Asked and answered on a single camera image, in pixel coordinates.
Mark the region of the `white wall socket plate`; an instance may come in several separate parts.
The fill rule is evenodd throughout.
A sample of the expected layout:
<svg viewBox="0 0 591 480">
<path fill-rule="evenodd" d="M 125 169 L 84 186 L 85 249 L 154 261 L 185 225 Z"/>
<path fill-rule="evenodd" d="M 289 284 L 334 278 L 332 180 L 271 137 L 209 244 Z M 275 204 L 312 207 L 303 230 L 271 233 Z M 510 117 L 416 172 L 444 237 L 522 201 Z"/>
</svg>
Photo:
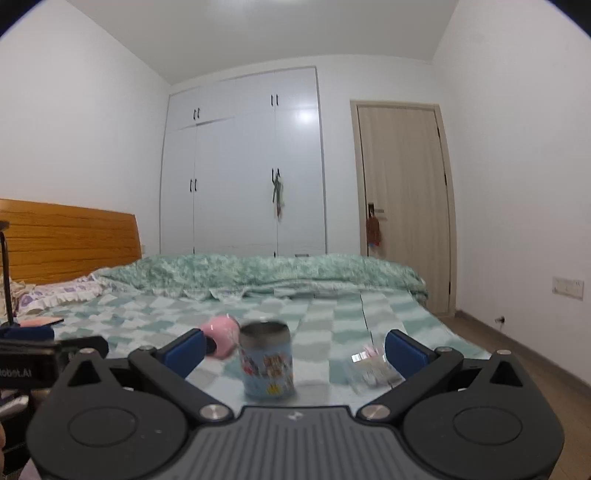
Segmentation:
<svg viewBox="0 0 591 480">
<path fill-rule="evenodd" d="M 554 294 L 566 296 L 576 300 L 584 299 L 584 286 L 585 283 L 583 280 L 562 277 L 552 278 L 552 292 Z"/>
</svg>

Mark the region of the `pink cup lying down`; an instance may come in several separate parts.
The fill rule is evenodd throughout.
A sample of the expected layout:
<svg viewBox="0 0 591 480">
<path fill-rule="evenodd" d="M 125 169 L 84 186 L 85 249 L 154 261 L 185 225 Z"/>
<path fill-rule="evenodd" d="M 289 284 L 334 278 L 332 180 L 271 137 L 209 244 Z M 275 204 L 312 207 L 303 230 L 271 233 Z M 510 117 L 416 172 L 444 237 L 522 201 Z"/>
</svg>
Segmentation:
<svg viewBox="0 0 591 480">
<path fill-rule="evenodd" d="M 230 357 L 238 347 L 240 326 L 228 314 L 211 317 L 199 326 L 206 341 L 206 354 L 218 360 Z"/>
</svg>

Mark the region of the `green grey checkered blanket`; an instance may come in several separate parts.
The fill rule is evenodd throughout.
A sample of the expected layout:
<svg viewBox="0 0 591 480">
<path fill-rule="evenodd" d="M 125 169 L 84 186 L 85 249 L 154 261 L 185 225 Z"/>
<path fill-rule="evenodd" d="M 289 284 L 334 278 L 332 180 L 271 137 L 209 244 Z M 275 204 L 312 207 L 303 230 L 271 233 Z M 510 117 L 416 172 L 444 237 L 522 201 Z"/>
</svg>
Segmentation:
<svg viewBox="0 0 591 480">
<path fill-rule="evenodd" d="M 294 406 L 348 405 L 358 409 L 386 392 L 353 375 L 351 357 L 380 346 L 399 329 L 435 349 L 453 347 L 467 358 L 489 353 L 453 333 L 407 291 L 258 293 L 226 302 L 113 291 L 85 302 L 59 305 L 48 315 L 60 319 L 59 339 L 100 335 L 114 358 L 151 345 L 162 347 L 216 315 L 239 323 L 280 320 L 290 328 L 294 355 Z"/>
</svg>

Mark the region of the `purple patterned frilled pillow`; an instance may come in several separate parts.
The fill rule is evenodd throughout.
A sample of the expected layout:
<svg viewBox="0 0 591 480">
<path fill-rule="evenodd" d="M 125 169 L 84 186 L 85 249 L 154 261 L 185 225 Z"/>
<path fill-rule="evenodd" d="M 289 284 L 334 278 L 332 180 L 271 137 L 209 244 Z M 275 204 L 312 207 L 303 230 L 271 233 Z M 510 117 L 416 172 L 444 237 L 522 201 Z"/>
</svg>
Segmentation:
<svg viewBox="0 0 591 480">
<path fill-rule="evenodd" d="M 105 287 L 92 276 L 71 281 L 36 285 L 10 280 L 10 299 L 15 317 L 37 314 L 70 303 L 85 302 L 100 296 Z"/>
</svg>

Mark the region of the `orange wooden headboard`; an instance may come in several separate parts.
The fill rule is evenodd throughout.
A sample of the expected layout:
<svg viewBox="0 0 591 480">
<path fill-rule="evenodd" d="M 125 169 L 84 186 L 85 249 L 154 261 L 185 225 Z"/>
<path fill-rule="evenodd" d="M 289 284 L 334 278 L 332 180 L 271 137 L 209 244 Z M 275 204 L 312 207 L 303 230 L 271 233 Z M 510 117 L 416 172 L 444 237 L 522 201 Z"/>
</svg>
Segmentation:
<svg viewBox="0 0 591 480">
<path fill-rule="evenodd" d="M 141 258 L 136 218 L 129 213 L 3 199 L 1 219 L 14 281 L 52 284 Z"/>
</svg>

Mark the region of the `green hanging ornament on wardrobe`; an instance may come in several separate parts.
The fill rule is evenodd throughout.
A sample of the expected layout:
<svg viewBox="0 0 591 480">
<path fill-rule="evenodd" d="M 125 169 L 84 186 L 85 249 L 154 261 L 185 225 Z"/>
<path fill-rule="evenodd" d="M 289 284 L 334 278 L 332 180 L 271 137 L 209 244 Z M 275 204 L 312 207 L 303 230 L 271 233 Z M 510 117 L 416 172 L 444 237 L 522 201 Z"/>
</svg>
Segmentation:
<svg viewBox="0 0 591 480">
<path fill-rule="evenodd" d="M 271 183 L 273 184 L 273 202 L 274 213 L 276 219 L 280 220 L 283 217 L 283 179 L 281 179 L 280 169 L 271 170 Z"/>
</svg>

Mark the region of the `green floral duvet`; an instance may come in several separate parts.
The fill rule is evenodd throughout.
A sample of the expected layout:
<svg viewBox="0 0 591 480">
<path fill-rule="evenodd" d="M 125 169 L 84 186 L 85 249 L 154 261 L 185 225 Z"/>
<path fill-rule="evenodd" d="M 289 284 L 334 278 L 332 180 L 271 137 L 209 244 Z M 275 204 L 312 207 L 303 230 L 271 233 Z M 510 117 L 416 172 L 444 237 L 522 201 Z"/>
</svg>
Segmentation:
<svg viewBox="0 0 591 480">
<path fill-rule="evenodd" d="M 151 256 L 92 273 L 107 288 L 190 299 L 240 299 L 249 295 L 403 291 L 429 297 L 412 268 L 373 257 L 327 254 L 310 257 L 239 257 L 222 254 Z"/>
</svg>

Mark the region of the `blue cartoon-print steel cup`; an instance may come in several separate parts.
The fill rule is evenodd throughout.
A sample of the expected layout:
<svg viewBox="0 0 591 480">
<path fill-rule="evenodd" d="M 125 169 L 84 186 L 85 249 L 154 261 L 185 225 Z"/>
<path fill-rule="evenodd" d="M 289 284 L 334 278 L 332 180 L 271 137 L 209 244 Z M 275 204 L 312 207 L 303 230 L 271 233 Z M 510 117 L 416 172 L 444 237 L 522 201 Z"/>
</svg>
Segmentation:
<svg viewBox="0 0 591 480">
<path fill-rule="evenodd" d="M 244 324 L 238 351 L 245 394 L 257 400 L 274 400 L 294 394 L 294 366 L 290 328 L 267 320 Z"/>
</svg>

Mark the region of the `pink phone on bed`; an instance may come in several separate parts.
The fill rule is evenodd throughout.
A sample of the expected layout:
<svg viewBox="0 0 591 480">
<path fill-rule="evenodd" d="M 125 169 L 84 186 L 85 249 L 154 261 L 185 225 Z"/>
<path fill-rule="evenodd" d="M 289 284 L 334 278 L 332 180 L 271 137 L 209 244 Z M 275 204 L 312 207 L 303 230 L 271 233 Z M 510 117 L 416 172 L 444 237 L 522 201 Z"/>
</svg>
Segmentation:
<svg viewBox="0 0 591 480">
<path fill-rule="evenodd" d="M 21 319 L 18 321 L 18 324 L 23 328 L 36 328 L 53 326 L 63 322 L 64 319 L 59 317 L 35 317 L 29 319 Z"/>
</svg>

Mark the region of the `clear plastic wrapper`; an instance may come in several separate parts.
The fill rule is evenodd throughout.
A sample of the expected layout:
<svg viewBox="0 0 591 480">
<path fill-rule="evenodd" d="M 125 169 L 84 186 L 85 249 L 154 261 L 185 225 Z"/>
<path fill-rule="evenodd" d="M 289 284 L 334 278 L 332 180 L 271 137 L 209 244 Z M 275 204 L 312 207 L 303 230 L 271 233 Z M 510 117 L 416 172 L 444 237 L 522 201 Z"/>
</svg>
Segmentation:
<svg viewBox="0 0 591 480">
<path fill-rule="evenodd" d="M 349 386 L 358 394 L 396 387 L 405 381 L 391 366 L 383 350 L 366 347 L 346 359 L 346 378 Z"/>
</svg>

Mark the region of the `white built-in wardrobe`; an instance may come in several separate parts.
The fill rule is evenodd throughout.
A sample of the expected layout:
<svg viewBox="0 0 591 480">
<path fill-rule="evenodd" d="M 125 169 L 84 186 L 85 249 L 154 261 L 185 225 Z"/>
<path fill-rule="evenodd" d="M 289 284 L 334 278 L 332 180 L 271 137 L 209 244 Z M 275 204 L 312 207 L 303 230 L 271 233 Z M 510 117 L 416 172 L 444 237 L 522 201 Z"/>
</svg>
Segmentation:
<svg viewBox="0 0 591 480">
<path fill-rule="evenodd" d="M 276 219 L 271 170 L 283 179 Z M 160 251 L 307 257 L 327 251 L 318 75 L 277 70 L 169 98 Z"/>
</svg>

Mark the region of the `beige wooden door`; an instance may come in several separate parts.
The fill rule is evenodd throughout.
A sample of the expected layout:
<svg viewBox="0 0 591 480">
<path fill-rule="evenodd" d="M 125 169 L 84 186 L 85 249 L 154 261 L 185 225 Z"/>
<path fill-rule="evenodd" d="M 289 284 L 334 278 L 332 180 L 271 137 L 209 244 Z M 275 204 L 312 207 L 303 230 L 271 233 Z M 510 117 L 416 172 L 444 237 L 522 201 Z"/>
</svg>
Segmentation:
<svg viewBox="0 0 591 480">
<path fill-rule="evenodd" d="M 351 110 L 362 254 L 411 267 L 427 284 L 427 309 L 454 313 L 456 209 L 440 106 L 354 100 Z M 367 243 L 369 203 L 385 211 L 379 248 Z"/>
</svg>

